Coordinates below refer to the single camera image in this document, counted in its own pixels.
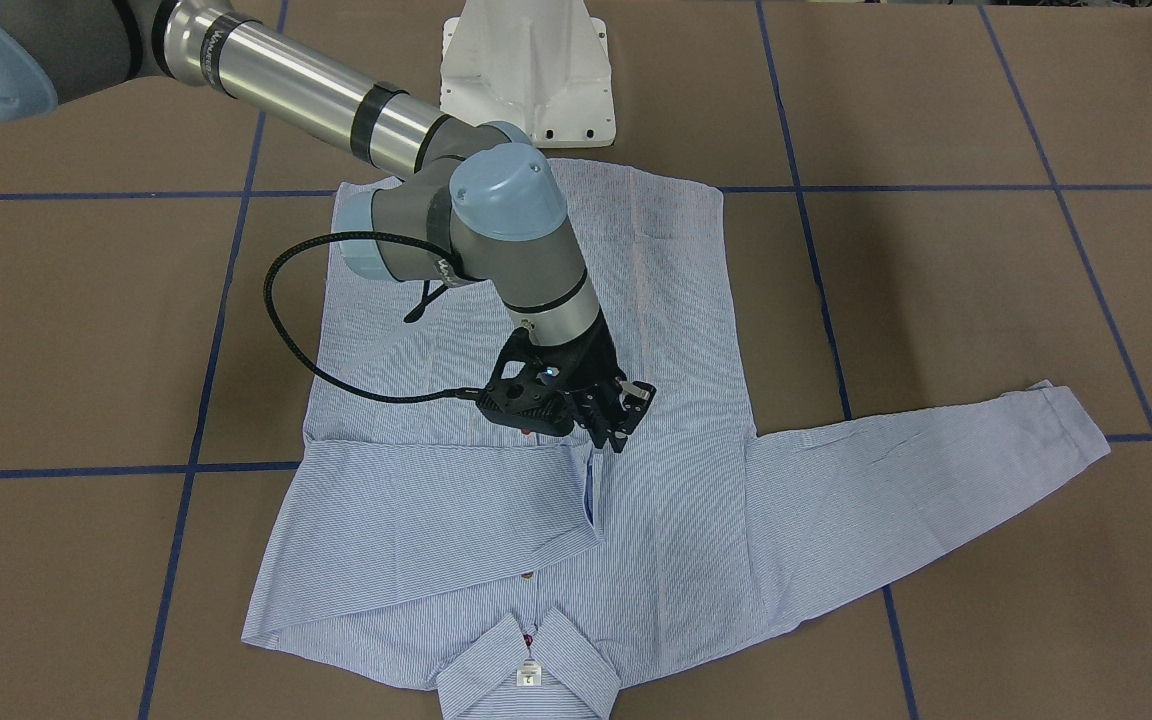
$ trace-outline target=shirt collar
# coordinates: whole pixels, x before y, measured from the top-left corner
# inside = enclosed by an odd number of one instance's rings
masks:
[[[518,620],[506,615],[438,674],[435,683],[444,720],[456,720],[513,679],[529,657],[522,634]],[[621,691],[621,679],[561,611],[545,614],[531,641],[531,657],[539,662],[541,673],[552,674],[579,698],[582,707],[573,710],[588,710],[608,720]],[[531,688],[517,688],[517,697],[526,698],[530,691]]]

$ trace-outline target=striped shirt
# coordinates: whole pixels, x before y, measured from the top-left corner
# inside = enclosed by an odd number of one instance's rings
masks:
[[[381,406],[316,381],[244,642],[435,689],[448,720],[607,720],[621,688],[789,632],[1107,454],[1047,382],[756,437],[722,195],[552,165],[621,366],[658,388],[626,454],[499,427],[468,402]],[[479,386],[511,331],[492,288],[403,324],[418,298],[333,251],[319,363],[389,395]]]

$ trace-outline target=black cable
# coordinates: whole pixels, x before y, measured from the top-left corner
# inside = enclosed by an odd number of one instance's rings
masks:
[[[306,240],[305,242],[297,243],[297,245],[288,247],[282,255],[279,255],[274,259],[274,263],[270,265],[270,272],[265,273],[265,313],[270,314],[270,321],[274,323],[274,329],[278,331],[278,335],[283,339],[287,343],[288,350],[291,350],[291,355],[296,356],[297,361],[301,361],[302,365],[310,369],[311,373],[320,377],[326,382],[332,382],[333,386],[339,387],[353,395],[358,397],[366,397],[367,400],[374,400],[376,402],[391,402],[391,404],[396,406],[410,406],[416,404],[416,402],[429,402],[431,400],[442,400],[442,397],[456,397],[457,400],[475,400],[479,396],[479,388],[472,387],[457,387],[440,389],[439,392],[431,392],[427,395],[416,395],[407,397],[394,397],[391,395],[379,395],[379,393],[369,392],[358,387],[353,386],[349,382],[342,381],[342,379],[336,378],[334,374],[326,372],[323,367],[314,364],[313,359],[309,359],[305,353],[303,353],[300,346],[296,346],[296,341],[291,340],[291,333],[287,332],[287,327],[283,325],[283,320],[279,319],[278,309],[274,306],[274,278],[278,276],[279,270],[283,268],[283,265],[288,263],[291,258],[296,258],[301,252],[306,250],[312,250],[316,247],[329,245],[333,242],[342,242],[347,240],[373,240],[376,242],[389,242],[393,245],[407,245],[415,247],[417,250],[424,250],[431,255],[438,256],[438,258],[447,260],[454,272],[460,276],[465,276],[461,272],[461,259],[456,255],[442,250],[441,247],[434,245],[433,242],[426,242],[424,240],[417,240],[416,237],[402,236],[402,234],[393,234],[387,232],[338,232],[332,234],[323,234],[323,236],[313,237]]]
[[[444,293],[448,290],[447,283],[438,286],[438,290],[430,291],[430,281],[425,281],[425,287],[420,288],[420,302],[417,302],[416,306],[412,306],[411,313],[403,314],[403,323],[417,323],[420,318],[425,316],[426,306],[433,305],[435,300],[442,297]]]

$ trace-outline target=silver arm tube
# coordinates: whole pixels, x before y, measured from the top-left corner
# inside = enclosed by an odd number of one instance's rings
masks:
[[[225,0],[179,3],[162,51],[172,76],[187,85],[211,85],[402,179],[420,168],[434,131],[450,120],[234,13]]]

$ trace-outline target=floor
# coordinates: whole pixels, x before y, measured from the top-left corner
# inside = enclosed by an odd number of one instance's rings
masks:
[[[461,3],[250,0],[414,94]],[[614,717],[1152,717],[1152,9],[589,0],[616,145],[721,187],[761,432],[1069,384],[1114,452],[943,561]],[[433,719],[238,643],[310,377],[262,312],[340,179],[138,81],[0,126],[0,719]],[[280,304],[316,343],[321,256]]]

